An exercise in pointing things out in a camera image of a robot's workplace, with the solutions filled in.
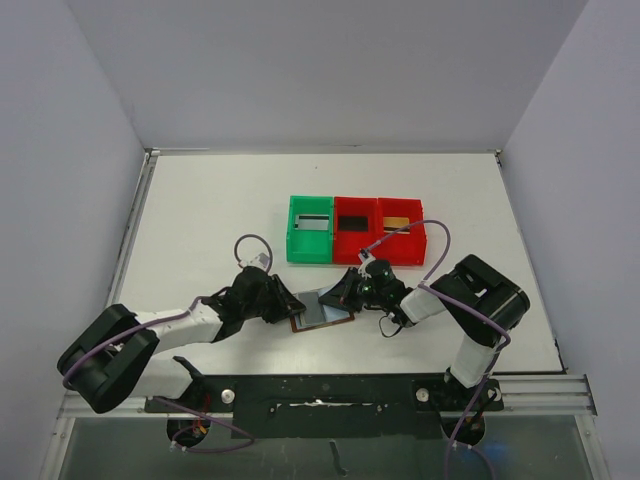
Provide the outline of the brown leather card holder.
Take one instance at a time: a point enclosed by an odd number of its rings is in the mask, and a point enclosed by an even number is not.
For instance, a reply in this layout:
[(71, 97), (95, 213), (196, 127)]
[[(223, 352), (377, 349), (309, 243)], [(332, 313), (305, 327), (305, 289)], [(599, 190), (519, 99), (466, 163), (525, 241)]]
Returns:
[[(321, 289), (316, 289), (316, 291), (319, 293), (319, 296), (324, 294), (325, 292), (327, 292), (330, 288), (329, 287), (324, 287)], [(353, 314), (350, 314), (347, 311), (341, 311), (335, 308), (331, 308), (328, 306), (323, 306), (323, 310), (324, 310), (324, 314), (326, 317), (326, 322), (323, 325), (319, 325), (319, 326), (315, 326), (315, 327), (311, 327), (311, 328), (302, 328), (300, 325), (300, 314), (293, 316), (290, 318), (290, 325), (291, 325), (291, 330), (293, 333), (302, 333), (302, 332), (306, 332), (306, 331), (311, 331), (311, 330), (315, 330), (315, 329), (320, 329), (320, 328), (324, 328), (324, 327), (330, 327), (330, 326), (334, 326), (334, 325), (338, 325), (338, 324), (342, 324), (342, 323), (346, 323), (346, 322), (350, 322), (353, 321), (355, 319)]]

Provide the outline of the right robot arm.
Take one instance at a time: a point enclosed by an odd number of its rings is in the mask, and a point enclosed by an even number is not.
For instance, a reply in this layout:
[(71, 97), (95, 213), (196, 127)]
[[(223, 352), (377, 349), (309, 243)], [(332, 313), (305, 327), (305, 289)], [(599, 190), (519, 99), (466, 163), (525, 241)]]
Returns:
[(382, 311), (403, 329), (448, 312), (464, 332), (445, 384), (446, 399), (459, 409), (478, 401), (482, 379), (530, 309), (521, 287), (473, 254), (434, 283), (414, 288), (396, 277), (389, 261), (370, 260), (348, 269), (319, 303), (349, 313)]

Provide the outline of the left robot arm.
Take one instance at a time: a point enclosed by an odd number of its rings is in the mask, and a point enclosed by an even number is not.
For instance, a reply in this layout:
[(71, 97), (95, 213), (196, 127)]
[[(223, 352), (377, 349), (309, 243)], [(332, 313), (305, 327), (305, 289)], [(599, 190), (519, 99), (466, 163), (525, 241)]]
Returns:
[(64, 387), (98, 414), (129, 397), (164, 397), (190, 411), (202, 402), (202, 376), (188, 360), (166, 358), (164, 352), (223, 341), (248, 320), (275, 324), (305, 310), (277, 275), (248, 266), (231, 285), (196, 297), (184, 310), (107, 307), (61, 355), (57, 369)]

